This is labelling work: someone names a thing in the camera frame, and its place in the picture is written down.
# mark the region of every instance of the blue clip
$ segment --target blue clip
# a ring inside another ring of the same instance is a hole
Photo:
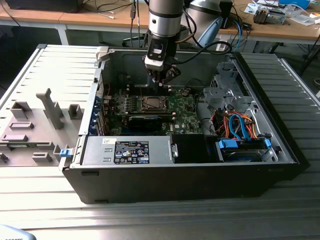
[[[266,145],[266,147],[267,147],[268,149],[271,148],[271,142],[270,142],[269,139],[265,139],[265,140],[264,140],[264,144]]]
[[[220,149],[237,149],[238,143],[234,139],[222,139],[219,141],[219,147]]]
[[[62,149],[60,151],[60,157],[61,158],[71,158],[72,157],[72,149],[70,149],[70,148]]]

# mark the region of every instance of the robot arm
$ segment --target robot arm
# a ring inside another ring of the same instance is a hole
[[[176,55],[184,0],[150,0],[149,31],[151,40],[144,59],[145,67],[157,86],[180,75],[172,67]]]
[[[214,40],[221,26],[222,18],[217,18],[220,15],[219,2],[219,0],[195,0],[191,3],[191,12],[195,21],[203,26],[209,23],[209,27],[199,38],[204,40],[202,41],[204,45]],[[174,66],[174,57],[177,43],[179,43],[183,8],[184,0],[149,0],[151,39],[148,41],[144,63],[155,83],[155,90],[181,74]]]

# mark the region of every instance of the power supply label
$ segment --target power supply label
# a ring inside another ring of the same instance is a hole
[[[149,142],[116,141],[113,162],[115,164],[149,164]]]

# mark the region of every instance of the motherboard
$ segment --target motherboard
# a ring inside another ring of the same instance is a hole
[[[148,95],[141,88],[120,89],[106,96],[104,102],[110,136],[202,133],[194,95],[185,88],[170,88]]]

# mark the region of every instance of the white label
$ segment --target white label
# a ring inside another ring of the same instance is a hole
[[[152,52],[154,52],[155,54],[161,54],[161,49],[153,49]]]
[[[116,138],[103,138],[102,144],[116,144]]]

